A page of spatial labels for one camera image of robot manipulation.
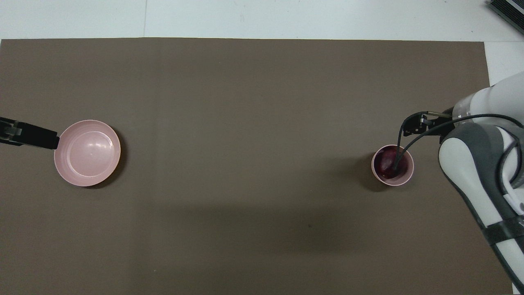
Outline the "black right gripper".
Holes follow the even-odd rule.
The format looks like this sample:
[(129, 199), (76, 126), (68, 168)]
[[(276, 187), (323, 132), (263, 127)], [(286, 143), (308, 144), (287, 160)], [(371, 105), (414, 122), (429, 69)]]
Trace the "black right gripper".
[(453, 108), (442, 112), (428, 111), (426, 115), (411, 115), (404, 120), (404, 137), (420, 135), (425, 131), (430, 133), (450, 133), (455, 129), (453, 120)]

